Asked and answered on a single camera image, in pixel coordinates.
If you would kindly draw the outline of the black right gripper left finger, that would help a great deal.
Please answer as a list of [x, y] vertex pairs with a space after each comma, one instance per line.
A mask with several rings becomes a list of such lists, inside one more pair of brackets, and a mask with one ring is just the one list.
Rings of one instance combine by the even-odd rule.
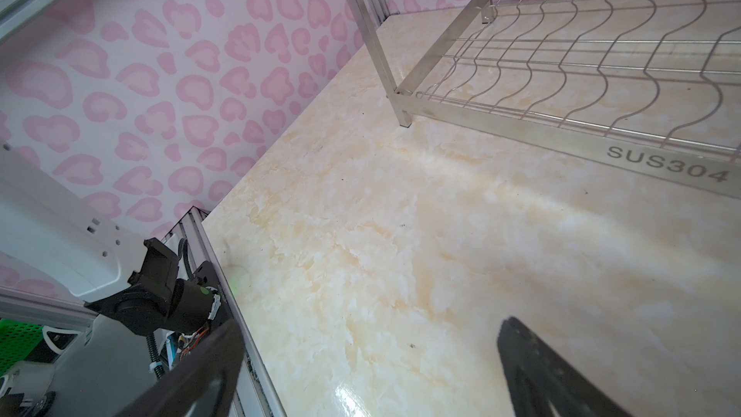
[[241, 329], [228, 320], [119, 415], [227, 416], [244, 354]]

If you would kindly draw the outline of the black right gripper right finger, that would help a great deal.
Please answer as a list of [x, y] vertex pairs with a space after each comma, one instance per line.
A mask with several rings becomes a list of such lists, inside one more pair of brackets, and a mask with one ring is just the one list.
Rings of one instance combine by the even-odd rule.
[[497, 349], [517, 417], [628, 414], [518, 318], [502, 322]]

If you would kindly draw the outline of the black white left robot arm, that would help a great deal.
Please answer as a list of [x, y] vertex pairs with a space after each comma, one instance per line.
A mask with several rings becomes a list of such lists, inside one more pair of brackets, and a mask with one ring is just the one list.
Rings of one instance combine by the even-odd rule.
[[1, 144], [1, 254], [42, 272], [75, 299], [3, 288], [4, 319], [82, 330], [103, 316], [139, 337], [181, 334], [192, 349], [229, 318], [210, 266], [182, 278], [183, 253], [119, 226], [7, 142]]

